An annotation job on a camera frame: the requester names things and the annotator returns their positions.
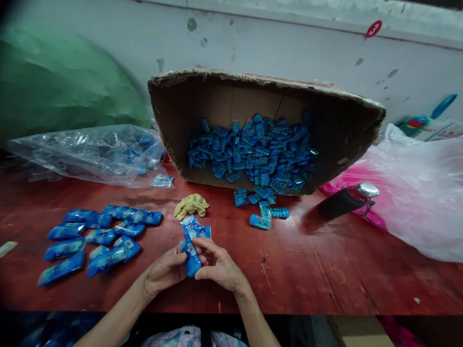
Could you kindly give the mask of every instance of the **right hand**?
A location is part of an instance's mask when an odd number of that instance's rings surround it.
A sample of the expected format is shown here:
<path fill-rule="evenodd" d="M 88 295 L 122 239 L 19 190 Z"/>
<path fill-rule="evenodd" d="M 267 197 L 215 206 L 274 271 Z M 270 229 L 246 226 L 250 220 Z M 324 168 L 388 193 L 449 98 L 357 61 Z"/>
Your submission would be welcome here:
<path fill-rule="evenodd" d="M 204 250 L 207 258 L 206 264 L 196 272 L 194 278 L 213 280 L 235 295 L 244 294 L 249 287 L 249 282 L 227 250 L 217 246 L 211 239 L 195 238 L 192 242 Z"/>

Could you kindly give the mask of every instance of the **wooden table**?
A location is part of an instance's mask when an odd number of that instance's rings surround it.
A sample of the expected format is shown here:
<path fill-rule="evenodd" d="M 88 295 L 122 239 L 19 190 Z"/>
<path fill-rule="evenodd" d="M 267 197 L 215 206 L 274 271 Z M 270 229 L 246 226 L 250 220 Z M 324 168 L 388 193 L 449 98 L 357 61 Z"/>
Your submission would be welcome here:
<path fill-rule="evenodd" d="M 182 239 L 172 216 L 180 200 L 201 194 L 211 205 L 202 225 L 246 274 L 264 314 L 450 315 L 463 313 L 463 266 L 428 259 L 414 248 L 354 215 L 327 221 L 313 207 L 324 199 L 278 197 L 290 210 L 270 231 L 249 225 L 257 206 L 234 206 L 233 191 L 183 181 L 175 189 L 129 189 L 77 179 L 18 182 L 3 177 L 0 244 L 19 244 L 0 259 L 0 293 L 10 310 L 108 311 L 134 279 Z M 137 238 L 143 251 L 109 273 L 88 278 L 86 267 L 36 288 L 53 243 L 49 230 L 73 208 L 102 211 L 107 204 L 161 211 L 158 227 Z M 95 248 L 87 245 L 85 252 Z M 186 279 L 161 293 L 153 312 L 237 313 L 234 297 L 213 282 Z"/>

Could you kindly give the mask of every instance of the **yellow glove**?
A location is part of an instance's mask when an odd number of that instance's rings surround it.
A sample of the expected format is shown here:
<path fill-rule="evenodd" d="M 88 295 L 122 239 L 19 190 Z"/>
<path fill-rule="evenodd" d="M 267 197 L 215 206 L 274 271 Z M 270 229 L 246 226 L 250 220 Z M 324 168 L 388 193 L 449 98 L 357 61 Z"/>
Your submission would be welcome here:
<path fill-rule="evenodd" d="M 199 194 L 191 194 L 175 207 L 174 217 L 181 221 L 187 213 L 194 214 L 197 212 L 201 217 L 206 215 L 206 208 L 209 208 L 209 204 Z"/>

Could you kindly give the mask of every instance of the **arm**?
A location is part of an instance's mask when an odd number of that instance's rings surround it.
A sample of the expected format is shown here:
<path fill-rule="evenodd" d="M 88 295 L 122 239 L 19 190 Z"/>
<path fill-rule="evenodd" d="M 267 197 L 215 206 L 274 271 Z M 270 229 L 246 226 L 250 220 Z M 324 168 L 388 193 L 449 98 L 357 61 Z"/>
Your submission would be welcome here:
<path fill-rule="evenodd" d="M 246 329 L 249 346 L 280 346 L 267 324 L 244 273 L 228 252 L 212 240 L 196 238 L 193 243 L 204 249 L 207 261 L 194 276 L 197 280 L 213 280 L 233 292 Z"/>
<path fill-rule="evenodd" d="M 143 272 L 116 305 L 75 347 L 119 347 L 138 316 L 162 290 L 184 280 L 186 253 L 178 247 L 169 250 Z"/>

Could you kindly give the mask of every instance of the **clear plastic bag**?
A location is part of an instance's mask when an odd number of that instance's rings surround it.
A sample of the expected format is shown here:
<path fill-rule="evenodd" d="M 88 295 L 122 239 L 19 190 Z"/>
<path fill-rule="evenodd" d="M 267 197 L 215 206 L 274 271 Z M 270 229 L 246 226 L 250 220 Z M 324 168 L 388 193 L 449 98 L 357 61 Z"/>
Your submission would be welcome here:
<path fill-rule="evenodd" d="M 425 256 L 463 263 L 463 136 L 421 142 L 389 124 L 378 146 L 320 189 L 332 195 L 360 182 L 380 191 L 366 220 Z"/>
<path fill-rule="evenodd" d="M 148 188 L 167 175 L 159 134 L 130 124 L 22 137 L 8 150 L 60 175 L 116 186 Z"/>

